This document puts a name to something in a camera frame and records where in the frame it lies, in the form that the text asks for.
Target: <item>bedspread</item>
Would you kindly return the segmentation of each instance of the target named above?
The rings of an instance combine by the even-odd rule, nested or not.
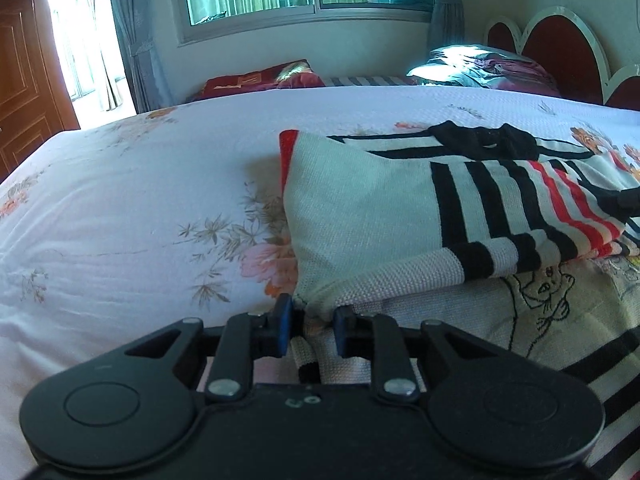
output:
[[[49,139],[0,184],[0,477],[33,465],[17,415],[45,377],[182,317],[222,324],[294,290],[282,130],[366,136],[445,120],[507,122],[639,171],[636,112],[472,88],[267,91]]]

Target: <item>window frame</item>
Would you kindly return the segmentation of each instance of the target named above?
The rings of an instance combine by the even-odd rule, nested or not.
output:
[[[178,44],[220,38],[238,32],[279,27],[295,23],[332,22],[337,20],[394,20],[400,22],[429,22],[426,10],[407,9],[403,6],[377,6],[376,4],[313,4],[279,9],[258,10],[220,20],[191,25],[187,0],[172,0],[174,21],[178,31]]]

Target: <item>striped pillow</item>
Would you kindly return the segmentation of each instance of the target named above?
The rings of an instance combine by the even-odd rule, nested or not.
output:
[[[417,82],[407,76],[351,76],[322,78],[325,86],[414,86]]]

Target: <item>metal rivet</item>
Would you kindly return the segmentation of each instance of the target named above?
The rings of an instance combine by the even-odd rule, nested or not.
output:
[[[240,384],[233,379],[218,379],[209,384],[207,390],[221,397],[233,397],[240,391]]]
[[[413,381],[409,379],[389,379],[385,383],[385,391],[388,394],[397,395],[400,397],[410,396],[417,386]]]

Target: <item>black stripe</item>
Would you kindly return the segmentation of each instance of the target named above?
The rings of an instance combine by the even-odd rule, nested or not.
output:
[[[407,134],[379,134],[379,135],[342,135],[342,136],[330,136],[330,139],[356,139],[356,140],[369,140],[369,139],[421,139],[423,137],[433,137],[434,135],[430,133],[428,130],[423,130],[421,132],[410,132]]]
[[[603,478],[610,478],[638,449],[640,449],[640,426],[598,460],[591,469],[602,475]]]
[[[480,242],[457,244],[449,250],[456,255],[465,271],[465,281],[488,278],[494,273],[494,259]]]
[[[640,234],[640,227],[638,227],[638,224],[636,224],[633,219],[629,219],[626,221],[626,223],[629,225],[629,227],[631,227],[636,233]]]
[[[585,147],[581,144],[576,144],[575,142],[570,142],[568,140],[559,140],[559,139],[543,139],[542,137],[534,137],[534,139],[542,140],[543,142],[561,142],[562,144],[568,144],[569,146],[575,146],[576,148],[580,148],[583,151]]]
[[[318,361],[307,363],[298,368],[300,384],[320,384],[320,365]]]
[[[618,205],[618,195],[619,191],[612,189],[604,189],[598,186],[594,186],[585,176],[584,173],[580,170],[578,165],[572,161],[568,160],[566,164],[575,171],[578,175],[578,184],[580,184],[584,189],[589,191],[598,202],[598,207],[602,209],[606,214],[615,218],[620,222],[627,222],[629,220],[628,213],[623,212]]]
[[[640,374],[604,402],[605,426],[618,420],[640,402]]]
[[[501,160],[499,163],[507,170],[509,176],[516,181],[518,188],[520,188],[522,207],[527,222],[529,222],[529,228],[543,230],[546,237],[558,247],[562,261],[575,260],[578,257],[578,248],[575,246],[574,241],[562,231],[549,225],[542,216],[536,185],[527,170],[518,166],[512,160]]]
[[[482,162],[466,162],[465,166],[478,188],[491,238],[510,235],[509,221],[498,183]]]
[[[431,180],[436,190],[438,208],[440,209],[440,230],[442,232],[442,246],[451,247],[455,244],[466,244],[465,217],[462,213],[460,197],[456,184],[453,182],[451,170],[447,164],[432,162]]]
[[[556,158],[552,158],[550,161],[548,161],[548,163],[551,165],[551,167],[554,170],[558,170],[558,171],[562,171],[563,173],[566,173],[566,168],[564,167],[564,164],[559,160],[557,160]]]
[[[623,244],[622,242],[618,241],[618,240],[614,240],[615,243],[617,243],[620,246],[620,255],[621,256],[629,256],[629,254],[631,254],[631,252],[629,251],[629,247],[626,246],[626,244]]]
[[[557,158],[562,158],[563,160],[584,160],[585,158],[591,158],[593,156],[593,152],[558,152],[556,150],[550,150],[540,145],[538,146],[538,150],[540,151],[540,155],[556,156]]]
[[[627,330],[613,341],[609,341],[595,352],[577,363],[567,366],[562,371],[587,384],[591,383],[611,370],[626,356],[635,352],[638,345],[640,345],[640,327]]]
[[[527,272],[528,270],[538,270],[542,267],[540,255],[536,250],[536,241],[529,233],[523,233],[515,236],[507,236],[513,242],[518,250],[518,267],[517,273]]]
[[[434,156],[451,155],[451,150],[444,146],[429,146],[425,148],[404,148],[402,150],[385,150],[383,152],[369,152],[385,158],[433,158]]]

